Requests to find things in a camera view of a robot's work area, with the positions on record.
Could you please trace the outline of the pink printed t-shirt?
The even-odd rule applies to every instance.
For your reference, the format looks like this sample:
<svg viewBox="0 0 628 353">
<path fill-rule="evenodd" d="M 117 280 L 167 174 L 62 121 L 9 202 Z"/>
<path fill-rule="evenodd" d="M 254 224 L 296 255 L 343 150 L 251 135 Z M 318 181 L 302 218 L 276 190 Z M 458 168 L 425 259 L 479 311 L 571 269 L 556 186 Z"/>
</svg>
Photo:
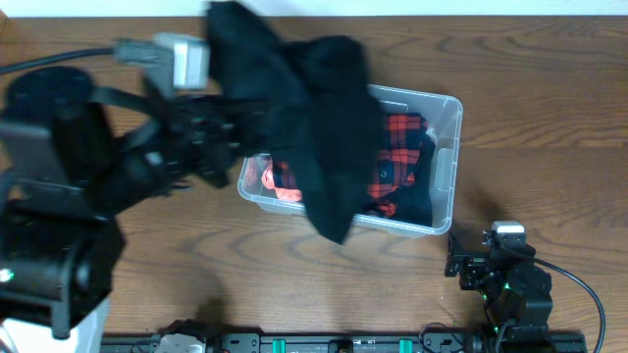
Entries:
<svg viewBox="0 0 628 353">
<path fill-rule="evenodd" d="M 296 179 L 288 163 L 274 161 L 270 156 L 257 156 L 247 160 L 244 169 L 244 185 L 247 188 L 263 186 L 275 192 L 282 201 L 300 202 L 302 192 L 297 188 Z"/>
</svg>

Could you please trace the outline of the dark teal garment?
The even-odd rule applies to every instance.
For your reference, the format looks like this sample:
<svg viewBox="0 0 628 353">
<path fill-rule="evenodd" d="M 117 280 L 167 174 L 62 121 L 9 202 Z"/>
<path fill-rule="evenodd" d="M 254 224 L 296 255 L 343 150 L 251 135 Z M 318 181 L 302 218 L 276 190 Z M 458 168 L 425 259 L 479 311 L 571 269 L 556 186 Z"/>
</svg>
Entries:
<svg viewBox="0 0 628 353">
<path fill-rule="evenodd" d="M 434 141 L 429 135 L 424 134 L 420 138 L 418 161 L 409 169 L 414 180 L 399 188 L 390 198 L 395 205 L 392 220 L 423 227 L 432 225 L 430 177 L 435 149 Z"/>
</svg>

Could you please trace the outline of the black garment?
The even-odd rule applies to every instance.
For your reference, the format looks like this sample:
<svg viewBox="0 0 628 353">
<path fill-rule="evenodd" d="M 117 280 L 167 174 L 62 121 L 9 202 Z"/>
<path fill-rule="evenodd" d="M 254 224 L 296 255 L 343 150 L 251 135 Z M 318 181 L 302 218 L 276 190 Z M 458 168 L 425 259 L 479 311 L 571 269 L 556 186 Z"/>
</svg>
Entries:
<svg viewBox="0 0 628 353">
<path fill-rule="evenodd" d="M 244 127 L 248 153 L 287 163 L 312 226 L 344 243 L 366 201 L 385 125 L 363 46 L 345 35 L 284 41 L 237 1 L 211 2 L 205 26 L 210 75 L 223 95 L 266 108 Z"/>
</svg>

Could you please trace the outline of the red plaid flannel shirt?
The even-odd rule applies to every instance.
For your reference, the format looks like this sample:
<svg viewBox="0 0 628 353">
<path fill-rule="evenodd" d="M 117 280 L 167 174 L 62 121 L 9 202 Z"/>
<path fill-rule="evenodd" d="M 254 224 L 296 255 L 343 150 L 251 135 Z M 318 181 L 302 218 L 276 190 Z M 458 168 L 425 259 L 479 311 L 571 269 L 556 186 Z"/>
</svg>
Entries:
<svg viewBox="0 0 628 353">
<path fill-rule="evenodd" d="M 420 138 L 428 122 L 419 113 L 388 113 L 373 181 L 368 186 L 362 213 L 391 220 L 395 205 L 391 196 L 414 180 L 409 169 L 418 161 Z"/>
</svg>

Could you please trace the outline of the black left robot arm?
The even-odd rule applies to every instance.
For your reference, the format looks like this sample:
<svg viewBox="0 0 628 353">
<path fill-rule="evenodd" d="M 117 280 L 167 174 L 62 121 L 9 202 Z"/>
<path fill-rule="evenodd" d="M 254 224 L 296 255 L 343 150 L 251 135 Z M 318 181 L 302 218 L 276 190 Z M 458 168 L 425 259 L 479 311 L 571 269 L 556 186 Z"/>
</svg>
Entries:
<svg viewBox="0 0 628 353">
<path fill-rule="evenodd" d="M 57 340 L 100 326 L 126 241 L 117 216 L 197 176 L 227 185 L 266 104 L 221 95 L 143 95 L 73 67 L 19 76 L 6 92 L 1 143 L 1 315 Z"/>
</svg>

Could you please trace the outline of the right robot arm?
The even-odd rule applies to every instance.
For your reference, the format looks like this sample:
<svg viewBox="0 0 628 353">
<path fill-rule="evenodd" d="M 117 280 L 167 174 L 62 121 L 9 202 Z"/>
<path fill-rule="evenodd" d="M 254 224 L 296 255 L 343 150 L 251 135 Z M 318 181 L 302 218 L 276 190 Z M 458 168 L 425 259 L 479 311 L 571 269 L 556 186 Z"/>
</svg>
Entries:
<svg viewBox="0 0 628 353">
<path fill-rule="evenodd" d="M 488 251 L 471 251 L 450 234 L 445 275 L 459 277 L 461 289 L 482 294 L 485 314 L 501 342 L 547 341 L 552 282 L 535 265 L 536 249 L 523 232 L 490 230 L 484 240 Z"/>
</svg>

